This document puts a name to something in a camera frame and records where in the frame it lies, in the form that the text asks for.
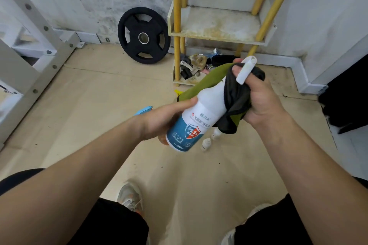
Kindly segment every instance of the shield logo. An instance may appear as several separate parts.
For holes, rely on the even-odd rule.
[[[185,128],[185,138],[191,139],[200,135],[200,129],[198,126],[188,124]]]

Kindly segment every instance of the spray nozzle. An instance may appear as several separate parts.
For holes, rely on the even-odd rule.
[[[244,66],[242,67],[239,75],[236,77],[236,81],[238,84],[244,83],[244,81],[246,80],[246,78],[249,76],[254,66],[256,65],[257,58],[251,55],[243,59],[242,63],[244,63]]]

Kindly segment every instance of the person's right hand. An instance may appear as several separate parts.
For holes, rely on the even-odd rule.
[[[237,77],[242,68],[232,67],[232,73]],[[273,121],[282,120],[286,113],[280,99],[272,89],[271,83],[266,77],[264,81],[257,78],[252,73],[247,77],[245,83],[251,89],[252,107],[244,116],[244,120],[253,127],[259,124],[267,124]]]

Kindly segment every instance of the white spray bottle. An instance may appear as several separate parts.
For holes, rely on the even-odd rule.
[[[251,73],[257,59],[248,56],[241,72],[236,78],[243,84]],[[175,125],[166,133],[168,144],[177,151],[187,152],[226,113],[224,102],[224,77],[217,85],[205,88],[198,93],[198,102],[183,111]]]

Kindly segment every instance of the gray sneaker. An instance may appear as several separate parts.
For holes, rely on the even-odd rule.
[[[261,205],[258,205],[257,207],[255,207],[251,213],[249,213],[247,219],[249,219],[251,216],[253,216],[255,213],[261,211],[262,209],[271,206],[272,204],[270,203],[264,203]],[[220,245],[234,245],[235,244],[235,229],[232,229],[231,231],[229,231],[227,234],[225,234],[224,238],[222,239]]]
[[[143,202],[140,190],[134,183],[127,181],[123,184],[117,197],[117,202],[143,217]]]

